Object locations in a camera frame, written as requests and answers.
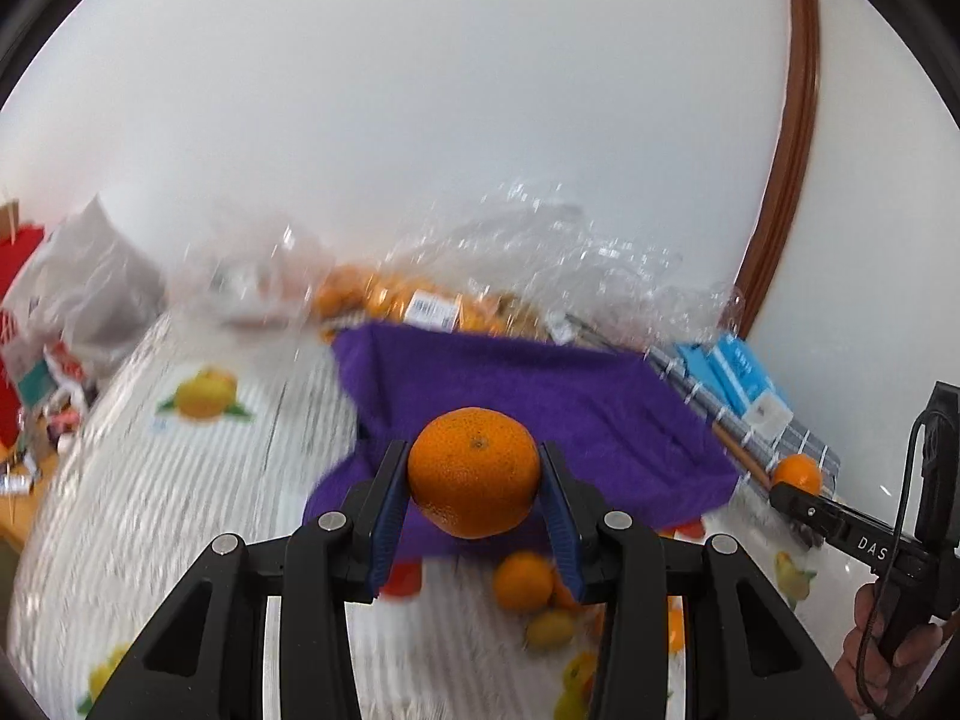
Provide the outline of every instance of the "wooden desk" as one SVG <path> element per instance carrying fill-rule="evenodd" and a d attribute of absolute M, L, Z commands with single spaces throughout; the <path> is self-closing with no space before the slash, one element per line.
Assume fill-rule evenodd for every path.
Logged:
<path fill-rule="evenodd" d="M 23 552 L 23 546 L 27 543 L 27 537 L 30 536 L 37 507 L 56 470 L 57 460 L 54 453 L 40 463 L 43 478 L 34 485 L 34 490 L 29 495 L 0 496 L 0 536 L 3 536 L 18 553 Z M 21 473 L 22 470 L 16 469 L 16 473 Z"/>

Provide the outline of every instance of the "black cable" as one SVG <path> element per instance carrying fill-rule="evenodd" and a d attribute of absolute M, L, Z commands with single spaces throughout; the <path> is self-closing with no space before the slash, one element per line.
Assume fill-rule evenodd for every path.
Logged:
<path fill-rule="evenodd" d="M 899 498 L 899 504 L 898 507 L 896 507 L 896 521 L 894 523 L 894 546 L 890 552 L 890 562 L 887 563 L 886 570 L 884 570 L 883 576 L 880 577 L 880 590 L 874 593 L 874 603 L 870 607 L 870 615 L 867 617 L 867 625 L 863 632 L 863 637 L 860 639 L 860 646 L 856 651 L 856 672 L 854 672 L 856 674 L 856 689 L 860 694 L 860 699 L 864 706 L 867 707 L 867 709 L 870 709 L 870 712 L 874 714 L 874 717 L 877 720 L 895 719 L 893 715 L 885 712 L 883 707 L 880 707 L 880 705 L 874 701 L 874 698 L 870 694 L 870 690 L 867 689 L 867 679 L 865 673 L 867 649 L 870 646 L 870 642 L 874 638 L 872 636 L 872 630 L 874 630 L 874 624 L 877 622 L 877 615 L 880 612 L 880 600 L 883 598 L 883 594 L 887 589 L 887 584 L 889 584 L 890 572 L 893 570 L 894 564 L 896 563 L 896 554 L 899 552 L 899 540 L 904 533 L 906 505 L 910 498 L 910 481 L 913 477 L 913 459 L 914 455 L 917 453 L 917 437 L 920 435 L 920 428 L 925 427 L 926 423 L 928 423 L 930 418 L 933 418 L 933 416 L 939 416 L 939 418 L 947 423 L 947 427 L 952 430 L 956 430 L 956 428 L 953 426 L 953 423 L 950 421 L 949 416 L 942 412 L 942 410 L 938 409 L 924 409 L 920 413 L 920 416 L 914 420 L 913 427 L 910 429 L 910 440 L 907 442 L 906 446 L 904 483 L 901 486 L 901 498 Z"/>

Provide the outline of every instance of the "wooden molding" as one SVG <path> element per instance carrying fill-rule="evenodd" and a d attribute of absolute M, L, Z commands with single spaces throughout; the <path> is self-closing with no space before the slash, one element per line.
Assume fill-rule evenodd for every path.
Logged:
<path fill-rule="evenodd" d="M 741 336 L 747 336 L 784 253 L 810 156 L 820 84 L 820 4 L 790 0 L 790 56 L 781 133 L 760 206 L 757 229 L 736 277 L 743 295 Z"/>

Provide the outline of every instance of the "human hand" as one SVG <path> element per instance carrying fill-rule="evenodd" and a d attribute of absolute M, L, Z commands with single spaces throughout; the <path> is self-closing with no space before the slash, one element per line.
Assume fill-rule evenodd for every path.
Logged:
<path fill-rule="evenodd" d="M 874 604 L 874 585 L 864 584 L 856 591 L 853 599 L 853 624 L 856 627 L 848 633 L 843 642 L 843 655 L 833 668 L 833 675 L 840 683 L 843 692 L 853 704 L 857 714 L 867 714 L 856 688 L 856 654 L 867 627 L 867 618 Z M 888 664 L 880 650 L 877 649 L 877 640 L 883 634 L 883 616 L 877 615 L 877 622 L 872 630 L 872 641 L 867 646 L 867 658 L 864 662 L 864 679 L 872 699 L 881 706 L 899 710 L 913 696 L 917 680 L 923 675 L 923 669 L 930 663 L 940 645 L 944 634 L 939 625 L 928 623 L 915 628 L 896 648 L 893 668 Z"/>

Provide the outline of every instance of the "red cloth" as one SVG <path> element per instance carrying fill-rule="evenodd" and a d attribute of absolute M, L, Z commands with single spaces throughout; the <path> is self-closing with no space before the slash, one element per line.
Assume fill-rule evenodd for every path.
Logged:
<path fill-rule="evenodd" d="M 43 228 L 34 225 L 21 227 L 16 231 L 16 242 L 13 239 L 0 242 L 0 298 L 7 294 L 16 274 L 24 263 L 30 259 L 37 247 L 43 242 Z M 16 323 L 13 317 L 5 314 L 0 316 L 0 343 L 8 341 L 16 334 Z M 11 446 L 20 432 L 16 426 L 16 413 L 20 409 L 20 400 L 16 396 L 13 384 L 7 378 L 7 372 L 0 361 L 0 442 L 4 446 Z"/>

